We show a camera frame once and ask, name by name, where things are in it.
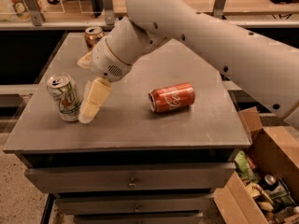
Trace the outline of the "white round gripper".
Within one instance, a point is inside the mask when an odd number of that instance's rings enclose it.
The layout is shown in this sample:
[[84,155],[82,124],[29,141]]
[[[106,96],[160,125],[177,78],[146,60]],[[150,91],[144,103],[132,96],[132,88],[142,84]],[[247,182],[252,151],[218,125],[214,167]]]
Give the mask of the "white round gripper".
[[132,66],[121,62],[110,50],[107,37],[104,36],[93,48],[79,58],[77,65],[84,69],[91,69],[98,78],[88,81],[83,92],[78,120],[87,124],[93,121],[96,114],[111,94],[111,82],[123,79]]

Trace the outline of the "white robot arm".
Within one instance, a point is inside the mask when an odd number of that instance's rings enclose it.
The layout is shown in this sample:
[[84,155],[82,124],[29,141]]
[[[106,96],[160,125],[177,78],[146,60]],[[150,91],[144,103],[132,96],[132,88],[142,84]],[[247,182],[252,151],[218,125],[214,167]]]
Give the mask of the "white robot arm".
[[252,34],[182,0],[126,0],[127,16],[93,48],[96,79],[83,94],[78,120],[91,122],[143,55],[175,39],[293,128],[299,128],[299,50]]

